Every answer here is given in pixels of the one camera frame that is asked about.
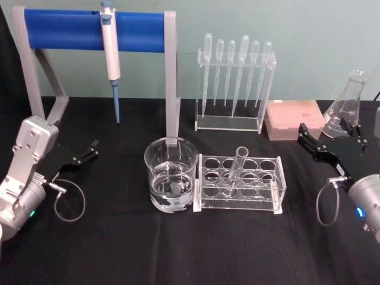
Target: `black table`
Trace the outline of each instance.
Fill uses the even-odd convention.
[[[0,101],[0,176],[12,159],[27,101]],[[183,100],[179,135],[200,153],[281,156],[287,192],[281,215],[266,211],[203,210],[165,214],[149,199],[146,146],[165,132],[162,100],[121,99],[117,127],[112,99],[71,98],[60,145],[83,150],[99,139],[99,158],[79,175],[87,197],[84,217],[64,223],[47,198],[21,232],[2,245],[0,284],[380,284],[380,245],[361,230],[355,207],[342,191],[339,218],[325,228],[315,217],[316,195],[327,164],[315,163],[294,141],[269,141],[251,132],[194,131],[194,101]],[[320,102],[324,111],[330,102]],[[373,141],[379,104],[362,102],[360,121]],[[377,165],[377,142],[367,165]],[[50,167],[56,167],[54,161]],[[334,211],[333,191],[322,196],[322,218]]]

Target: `wall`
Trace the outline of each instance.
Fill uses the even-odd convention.
[[[0,0],[11,31],[13,4],[29,8],[99,10],[94,0]],[[271,99],[334,99],[351,69],[375,73],[362,99],[380,90],[378,0],[113,0],[120,11],[177,11],[182,97],[194,98],[196,52],[209,32],[214,41],[243,34],[270,40],[277,55]],[[96,51],[49,51],[69,96],[110,97],[105,56]],[[121,54],[121,97],[164,97],[164,58]],[[42,93],[51,95],[41,73]]]

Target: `pink tip box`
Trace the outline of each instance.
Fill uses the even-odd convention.
[[[315,100],[268,101],[265,124],[271,141],[295,141],[301,123],[317,140],[325,120]]]

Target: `transfer pipette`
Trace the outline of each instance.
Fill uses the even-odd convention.
[[[219,39],[217,44],[216,44],[216,69],[215,69],[215,80],[214,80],[214,106],[215,106],[215,102],[216,102],[216,95],[218,93],[219,74],[220,74],[221,59],[223,57],[223,48],[224,48],[224,41]]]
[[[227,52],[228,66],[227,66],[227,74],[226,74],[226,84],[224,85],[224,105],[226,105],[226,102],[227,102],[227,94],[228,94],[228,87],[230,85],[232,62],[233,62],[233,57],[235,56],[235,46],[236,46],[235,41],[230,40],[230,42],[228,43],[228,52]]]
[[[262,87],[262,82],[264,81],[265,70],[267,69],[267,61],[269,59],[271,48],[272,48],[271,42],[265,42],[264,51],[262,52],[262,67],[261,67],[261,70],[260,70],[259,83],[257,85],[257,94],[256,94],[255,107],[257,107],[257,103],[258,103],[258,100],[259,100],[259,96],[260,96],[260,92],[261,92],[261,87]]]
[[[112,85],[113,102],[115,104],[116,123],[120,123],[118,85],[120,79],[120,62],[118,48],[118,34],[116,32],[116,9],[111,2],[102,2],[103,11],[100,12],[104,52],[108,79]]]
[[[204,83],[203,83],[203,98],[202,98],[202,118],[206,109],[207,88],[208,88],[208,70],[210,69],[211,48],[213,45],[213,35],[208,33],[204,36]]]
[[[252,64],[252,66],[249,68],[249,72],[248,72],[248,80],[247,80],[247,88],[246,88],[245,104],[244,104],[245,107],[247,107],[249,92],[251,90],[251,85],[252,85],[252,79],[254,77],[254,71],[256,68],[256,60],[257,60],[257,56],[259,54],[259,48],[260,48],[260,43],[259,43],[259,41],[255,40],[252,43],[252,49],[251,49],[251,64]]]
[[[233,118],[233,114],[235,113],[235,109],[236,109],[236,104],[238,103],[240,83],[242,81],[243,67],[244,67],[245,58],[247,56],[248,45],[249,45],[249,36],[245,35],[242,37],[242,42],[240,43],[239,69],[237,70],[235,95],[233,96],[231,118]]]

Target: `pipette stand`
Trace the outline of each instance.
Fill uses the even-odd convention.
[[[69,97],[56,75],[46,49],[104,50],[100,13],[14,6],[13,20],[31,112],[45,119],[37,76],[37,57],[56,97],[47,117],[47,121],[53,124],[64,114]],[[181,97],[178,92],[176,13],[116,12],[116,25],[119,51],[164,53],[166,135],[177,137]]]
[[[234,157],[199,154],[193,211],[203,208],[273,211],[281,214],[286,182],[281,157],[247,157],[236,185],[226,184]],[[228,188],[230,196],[225,195]]]
[[[205,108],[205,115],[202,116],[202,91],[204,86],[204,54],[198,49],[198,79],[197,79],[197,100],[195,108],[195,130],[198,129],[223,129],[235,131],[255,131],[261,133],[264,121],[265,109],[267,107],[268,98],[271,91],[274,71],[276,69],[276,55],[272,51],[269,54],[268,61],[262,60],[263,54],[259,53],[256,62],[251,60],[251,54],[247,53],[244,62],[242,80],[240,83],[239,97],[235,114],[232,117],[232,98],[234,96],[236,86],[236,75],[239,66],[239,53],[235,53],[232,64],[232,73],[227,93],[227,105],[224,105],[224,86],[226,79],[226,69],[228,66],[227,53],[223,54],[221,60],[221,68],[219,75],[219,83],[217,89],[217,100],[214,105],[214,73],[217,66],[215,51],[210,59],[210,69],[208,76],[208,99]],[[246,86],[248,80],[249,68],[255,65],[254,77],[252,80],[251,90],[249,92],[248,104],[245,106]],[[264,80],[262,82],[261,92],[258,98],[257,107],[255,101],[257,97],[257,85],[261,68],[265,68]]]

